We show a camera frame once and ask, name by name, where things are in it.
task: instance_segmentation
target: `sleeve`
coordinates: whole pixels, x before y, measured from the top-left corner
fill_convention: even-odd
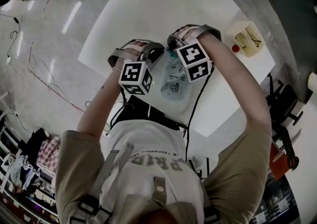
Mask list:
[[[55,198],[61,224],[68,223],[80,198],[93,185],[104,163],[100,143],[76,131],[64,132],[59,150]]]
[[[203,184],[222,219],[245,224],[253,217],[264,192],[270,146],[271,129],[256,124],[219,154]]]

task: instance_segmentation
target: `wire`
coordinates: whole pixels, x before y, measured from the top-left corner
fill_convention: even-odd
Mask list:
[[[87,101],[87,102],[85,102],[85,107],[86,107],[86,108],[88,108],[87,103],[89,103],[89,104],[90,104],[90,103],[91,103],[91,101]]]
[[[108,131],[106,132],[107,133],[106,136],[107,136],[109,134],[109,132],[110,132],[110,126],[109,126],[108,123],[106,123],[106,126],[108,126]]]
[[[195,105],[194,105],[192,114],[191,114],[191,116],[190,116],[190,118],[189,118],[189,122],[188,122],[187,129],[185,129],[185,130],[187,131],[187,144],[186,144],[186,157],[185,157],[186,160],[185,160],[185,161],[187,161],[187,151],[188,151],[188,146],[189,146],[189,127],[190,127],[190,123],[191,123],[191,121],[192,121],[192,119],[193,119],[193,116],[194,116],[194,113],[195,113],[195,110],[196,110],[198,101],[199,101],[199,99],[200,99],[200,96],[202,95],[202,93],[203,93],[203,91],[204,91],[204,89],[205,89],[205,87],[206,87],[206,85],[207,85],[207,83],[208,83],[208,81],[209,81],[209,79],[210,79],[210,77],[211,77],[213,71],[214,71],[214,64],[212,63],[210,75],[208,75],[208,77],[207,77],[207,79],[206,79],[206,81],[205,81],[205,83],[204,83],[202,89],[200,90],[200,93],[199,93],[199,95],[198,95],[198,97],[197,97],[197,99],[196,99],[196,102],[195,102]]]
[[[15,40],[16,40],[17,37],[18,37],[18,34],[20,33],[20,23],[19,23],[18,19],[17,19],[16,17],[14,17],[14,16],[2,14],[2,13],[0,13],[0,15],[1,15],[1,16],[5,16],[5,17],[8,17],[8,18],[12,18],[12,19],[15,21],[15,23],[18,24],[18,26],[19,26],[18,31],[13,30],[12,32],[10,32],[10,39],[11,39],[11,40],[13,39],[13,36],[14,36],[14,33],[15,33],[15,38],[13,39],[13,41],[12,41],[12,43],[11,43],[11,45],[10,45],[9,50],[8,50],[7,53],[6,53],[6,55],[7,55],[8,57],[10,57],[10,54],[9,54],[9,53],[10,53],[10,51],[11,51],[12,45],[14,44]]]
[[[28,129],[26,129],[26,128],[23,126],[23,124],[22,124],[22,122],[21,122],[21,119],[20,119],[15,113],[10,113],[10,112],[9,112],[9,114],[15,116],[15,117],[19,120],[20,125],[22,126],[22,128],[23,128],[25,131],[27,131],[28,133],[32,134],[31,131],[29,131]]]
[[[51,76],[52,79],[52,83],[46,83],[45,81],[43,81],[39,76],[36,75],[36,66],[38,65],[38,62],[41,62],[43,64],[43,66],[46,68],[46,70],[48,71],[48,73]],[[31,84],[29,82],[26,82],[24,80],[24,70],[21,70],[22,73],[18,73],[15,68],[11,65],[9,65],[11,68],[13,68],[15,74],[20,77],[26,84]],[[77,107],[76,105],[74,105],[73,103],[70,102],[69,98],[66,96],[66,94],[62,91],[62,89],[55,84],[55,79],[53,76],[53,73],[51,72],[51,70],[49,69],[49,67],[45,64],[45,62],[42,59],[36,60],[34,58],[34,56],[32,55],[32,46],[30,47],[30,53],[29,53],[29,58],[28,58],[28,65],[27,65],[27,70],[29,73],[33,74],[33,81],[35,78],[37,78],[39,81],[41,81],[44,85],[46,85],[46,87],[48,88],[49,91],[53,91],[54,93],[56,93],[58,96],[60,96],[62,99],[64,99],[66,102],[68,102],[70,105],[72,105],[80,114],[84,113],[84,111],[82,109],[80,109],[79,107]]]
[[[31,131],[29,131],[28,129],[26,129],[26,128],[23,126],[23,124],[22,124],[22,122],[21,122],[21,119],[20,119],[18,116],[16,116],[16,117],[18,118],[18,120],[19,120],[20,125],[22,126],[22,128],[23,128],[25,131],[27,131],[28,133],[32,134]]]
[[[112,125],[113,120],[116,118],[116,116],[119,114],[119,112],[120,112],[122,109],[126,109],[127,106],[131,106],[131,107],[132,107],[132,110],[134,110],[133,104],[126,103],[127,100],[126,100],[126,98],[125,98],[124,90],[123,90],[122,87],[121,87],[121,94],[122,94],[122,98],[123,98],[122,107],[121,107],[121,108],[116,112],[116,114],[112,117],[112,119],[111,119],[111,121],[110,121],[110,130],[111,130],[112,127],[113,127],[113,125]]]

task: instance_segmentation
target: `white table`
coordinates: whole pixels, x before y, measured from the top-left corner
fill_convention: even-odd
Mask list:
[[[232,0],[109,0],[93,26],[78,60],[108,77],[111,72],[107,59],[115,48],[131,39],[148,39],[166,46],[168,35],[186,24],[207,24],[225,31],[231,21],[246,20]],[[252,58],[238,55],[239,59],[261,83],[274,66],[266,47]],[[161,78],[167,56],[151,72],[154,85],[147,97],[140,97],[175,121],[187,124],[195,100],[204,80],[194,83],[191,93],[182,101],[168,101],[160,94]],[[216,69],[201,96],[191,128],[208,137],[224,123],[239,104],[230,87]]]

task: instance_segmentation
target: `tiled floor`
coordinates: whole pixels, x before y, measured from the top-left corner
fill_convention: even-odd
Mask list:
[[[102,85],[104,79],[80,63],[77,58],[107,1],[26,0],[13,1],[0,7],[0,13],[17,17],[21,25],[21,32],[11,50],[10,65],[20,75],[17,76],[14,69],[6,65],[6,53],[11,43],[10,32],[17,29],[17,25],[13,19],[0,16],[0,93],[10,91],[12,105],[19,113],[26,129],[31,131],[42,126],[50,133],[61,134],[67,129],[76,128],[80,112],[56,93],[64,98],[66,95],[70,102],[85,110],[85,102],[90,101]],[[291,69],[286,71],[284,76],[296,86],[297,78],[290,76],[293,71],[297,71],[296,64],[292,64],[291,53],[287,53],[289,57],[286,57],[286,50],[290,49],[289,43],[268,0],[234,1],[250,20],[256,23],[265,37],[276,62],[274,75],[280,72],[287,62]],[[70,15],[74,17],[66,30]],[[28,72],[31,47],[32,55],[37,61],[35,74],[43,82],[52,84],[54,79],[63,93],[56,86],[56,93],[49,91],[45,84]],[[50,68],[53,78],[40,59]],[[21,127],[13,115],[8,117],[21,138],[27,140],[30,134]],[[243,130],[243,117],[241,110],[238,110],[209,138],[192,133],[190,146],[197,145],[192,153],[202,156],[219,153]]]

